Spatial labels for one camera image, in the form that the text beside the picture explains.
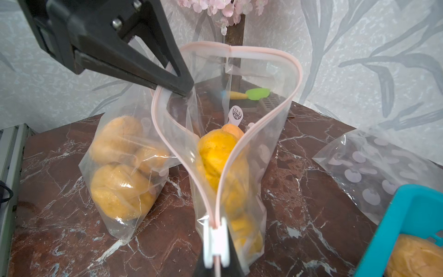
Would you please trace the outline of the clear dotted zipper bag front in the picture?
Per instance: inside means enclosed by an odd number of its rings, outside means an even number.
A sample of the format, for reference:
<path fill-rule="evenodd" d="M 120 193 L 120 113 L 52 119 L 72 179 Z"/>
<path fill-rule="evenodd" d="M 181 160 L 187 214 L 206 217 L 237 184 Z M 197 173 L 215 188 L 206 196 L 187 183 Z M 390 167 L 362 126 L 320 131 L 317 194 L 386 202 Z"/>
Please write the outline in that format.
<path fill-rule="evenodd" d="M 79 164 L 108 232 L 127 244 L 180 162 L 151 117 L 153 90 L 136 84 L 103 114 Z"/>

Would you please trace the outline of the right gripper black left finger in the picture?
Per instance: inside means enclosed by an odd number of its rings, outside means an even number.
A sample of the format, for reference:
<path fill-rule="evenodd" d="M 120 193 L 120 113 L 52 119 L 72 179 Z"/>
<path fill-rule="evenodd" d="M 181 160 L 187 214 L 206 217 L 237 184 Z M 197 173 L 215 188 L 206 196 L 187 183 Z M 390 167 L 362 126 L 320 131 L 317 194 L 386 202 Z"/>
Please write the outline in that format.
<path fill-rule="evenodd" d="M 195 270 L 193 272 L 192 277 L 214 277 L 214 270 L 213 268 L 206 268 L 204 264 L 204 258 L 201 254 L 198 259 L 197 263 L 195 265 Z"/>

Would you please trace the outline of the clear dotted zipper bag back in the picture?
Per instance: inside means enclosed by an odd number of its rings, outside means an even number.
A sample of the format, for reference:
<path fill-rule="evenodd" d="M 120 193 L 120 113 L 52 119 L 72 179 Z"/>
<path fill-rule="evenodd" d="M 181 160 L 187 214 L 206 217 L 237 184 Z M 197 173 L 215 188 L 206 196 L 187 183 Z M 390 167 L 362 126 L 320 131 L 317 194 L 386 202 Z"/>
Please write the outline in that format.
<path fill-rule="evenodd" d="M 414 184 L 443 190 L 442 168 L 361 130 L 335 139 L 313 159 L 376 225 L 401 186 Z"/>

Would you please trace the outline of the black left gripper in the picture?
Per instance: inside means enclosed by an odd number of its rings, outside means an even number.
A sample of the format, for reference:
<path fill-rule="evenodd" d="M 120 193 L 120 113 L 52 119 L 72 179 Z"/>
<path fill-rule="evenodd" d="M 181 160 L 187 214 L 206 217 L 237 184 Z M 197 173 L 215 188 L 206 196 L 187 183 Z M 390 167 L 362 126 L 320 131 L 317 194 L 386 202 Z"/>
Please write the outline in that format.
<path fill-rule="evenodd" d="M 19 1 L 39 46 L 79 75 L 89 69 L 187 96 L 194 80 L 160 1 Z M 137 36 L 160 66 L 128 45 Z"/>

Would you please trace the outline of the orange brown potato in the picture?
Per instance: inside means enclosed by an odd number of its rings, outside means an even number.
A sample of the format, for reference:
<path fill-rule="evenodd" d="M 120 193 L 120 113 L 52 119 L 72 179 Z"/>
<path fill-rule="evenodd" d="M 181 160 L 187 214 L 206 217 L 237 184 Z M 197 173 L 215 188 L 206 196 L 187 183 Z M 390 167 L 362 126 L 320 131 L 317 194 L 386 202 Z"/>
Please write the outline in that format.
<path fill-rule="evenodd" d="M 162 171 L 170 157 L 168 150 L 156 148 L 153 146 L 145 146 L 139 148 L 133 158 L 133 166 L 145 175 Z"/>

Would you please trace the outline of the clear dotted zipper bag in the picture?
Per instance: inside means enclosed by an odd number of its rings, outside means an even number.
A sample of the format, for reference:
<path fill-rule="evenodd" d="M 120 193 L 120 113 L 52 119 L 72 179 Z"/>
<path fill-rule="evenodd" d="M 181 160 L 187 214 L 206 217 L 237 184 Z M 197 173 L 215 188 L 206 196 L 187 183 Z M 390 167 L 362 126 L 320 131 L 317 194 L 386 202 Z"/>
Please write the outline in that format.
<path fill-rule="evenodd" d="M 442 168 L 361 130 L 335 139 L 313 159 L 376 225 L 401 186 L 414 184 L 443 190 Z"/>
<path fill-rule="evenodd" d="M 302 66 L 272 48 L 193 42 L 180 52 L 195 84 L 185 97 L 157 88 L 153 125 L 189 175 L 203 242 L 195 275 L 243 277 L 264 253 L 261 182 Z"/>
<path fill-rule="evenodd" d="M 108 232 L 127 244 L 180 162 L 151 117 L 153 90 L 136 84 L 103 114 L 79 164 Z"/>

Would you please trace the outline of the teal plastic basket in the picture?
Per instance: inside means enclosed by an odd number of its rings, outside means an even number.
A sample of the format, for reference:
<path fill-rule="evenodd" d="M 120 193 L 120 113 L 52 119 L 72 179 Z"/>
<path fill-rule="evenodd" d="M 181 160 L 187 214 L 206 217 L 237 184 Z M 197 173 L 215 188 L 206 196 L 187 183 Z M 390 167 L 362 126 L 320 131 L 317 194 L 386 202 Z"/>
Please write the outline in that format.
<path fill-rule="evenodd" d="M 381 277 L 401 234 L 424 239 L 442 249 L 443 194 L 420 185 L 401 186 L 378 225 L 354 275 Z"/>

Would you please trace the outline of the artificial pink blossom tree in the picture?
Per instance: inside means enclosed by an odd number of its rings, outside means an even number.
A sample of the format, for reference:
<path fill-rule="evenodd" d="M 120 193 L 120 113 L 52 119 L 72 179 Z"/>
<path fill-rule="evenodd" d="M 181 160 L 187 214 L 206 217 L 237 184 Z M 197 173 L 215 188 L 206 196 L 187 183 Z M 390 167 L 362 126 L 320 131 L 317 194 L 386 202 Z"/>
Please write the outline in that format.
<path fill-rule="evenodd" d="M 192 42 L 200 37 L 203 22 L 209 22 L 214 39 L 218 33 L 222 42 L 231 46 L 241 46 L 245 29 L 245 16 L 251 11 L 261 15 L 267 1 L 178 1 L 184 9 L 193 10 L 199 15 Z"/>

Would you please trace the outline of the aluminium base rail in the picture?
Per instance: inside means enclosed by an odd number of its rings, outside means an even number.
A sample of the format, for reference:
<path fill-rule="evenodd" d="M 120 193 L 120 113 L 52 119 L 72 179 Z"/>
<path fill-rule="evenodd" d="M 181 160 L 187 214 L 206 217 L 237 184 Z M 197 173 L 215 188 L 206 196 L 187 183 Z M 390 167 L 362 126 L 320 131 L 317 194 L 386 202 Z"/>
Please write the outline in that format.
<path fill-rule="evenodd" d="M 25 123 L 1 130 L 2 277 L 8 272 L 25 142 L 33 134 L 33 130 Z"/>

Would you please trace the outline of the orange potato in basket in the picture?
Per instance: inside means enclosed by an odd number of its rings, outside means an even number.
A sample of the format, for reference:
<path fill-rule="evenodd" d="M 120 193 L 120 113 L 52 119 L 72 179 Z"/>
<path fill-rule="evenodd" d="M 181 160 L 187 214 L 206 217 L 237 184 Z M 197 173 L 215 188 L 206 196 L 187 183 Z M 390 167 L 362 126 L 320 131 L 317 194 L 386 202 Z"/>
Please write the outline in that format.
<path fill-rule="evenodd" d="M 443 249 L 412 235 L 399 235 L 384 275 L 386 277 L 441 277 Z"/>

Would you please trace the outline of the beige slotted spatula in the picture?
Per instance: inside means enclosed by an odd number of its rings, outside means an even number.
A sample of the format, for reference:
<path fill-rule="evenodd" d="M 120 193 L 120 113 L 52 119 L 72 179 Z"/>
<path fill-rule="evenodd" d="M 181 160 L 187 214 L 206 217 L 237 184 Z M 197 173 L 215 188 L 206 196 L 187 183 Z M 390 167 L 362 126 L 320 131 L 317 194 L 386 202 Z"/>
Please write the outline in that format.
<path fill-rule="evenodd" d="M 280 104 L 282 104 L 286 98 L 283 98 L 276 94 L 270 94 L 267 98 L 262 98 L 258 101 L 257 111 L 260 115 L 265 116 Z"/>

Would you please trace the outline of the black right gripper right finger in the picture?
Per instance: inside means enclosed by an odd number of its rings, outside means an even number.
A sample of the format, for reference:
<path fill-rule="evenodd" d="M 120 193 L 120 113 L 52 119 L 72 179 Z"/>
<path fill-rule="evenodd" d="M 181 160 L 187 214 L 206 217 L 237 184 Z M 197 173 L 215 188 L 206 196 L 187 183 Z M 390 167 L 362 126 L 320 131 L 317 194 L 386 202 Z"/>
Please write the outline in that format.
<path fill-rule="evenodd" d="M 229 265 L 221 266 L 220 274 L 221 277 L 245 277 L 243 269 L 241 267 L 241 263 L 236 254 L 235 246 L 233 243 L 233 239 L 231 237 L 230 231 L 228 231 L 228 246 L 229 246 L 229 256 L 230 262 Z"/>

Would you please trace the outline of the yellow orange potato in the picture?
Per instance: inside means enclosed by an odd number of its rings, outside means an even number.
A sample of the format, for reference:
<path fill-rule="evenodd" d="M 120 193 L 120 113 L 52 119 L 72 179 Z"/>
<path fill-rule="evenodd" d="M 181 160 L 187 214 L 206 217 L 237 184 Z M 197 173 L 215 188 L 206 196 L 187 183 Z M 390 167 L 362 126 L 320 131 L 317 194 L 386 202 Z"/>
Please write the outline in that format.
<path fill-rule="evenodd" d="M 227 159 L 237 142 L 238 139 L 232 134 L 215 129 L 203 136 L 197 144 L 205 177 L 215 192 L 218 190 Z"/>

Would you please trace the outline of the green potato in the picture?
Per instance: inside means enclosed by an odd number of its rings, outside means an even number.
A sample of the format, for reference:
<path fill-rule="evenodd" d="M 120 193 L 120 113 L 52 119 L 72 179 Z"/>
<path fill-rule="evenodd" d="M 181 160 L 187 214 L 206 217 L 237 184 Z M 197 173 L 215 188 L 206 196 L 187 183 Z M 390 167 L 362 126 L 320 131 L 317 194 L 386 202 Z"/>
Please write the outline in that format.
<path fill-rule="evenodd" d="M 263 237 L 257 222 L 247 211 L 247 191 L 238 181 L 224 186 L 222 204 L 230 221 L 236 250 L 241 250 L 250 259 L 263 248 Z"/>

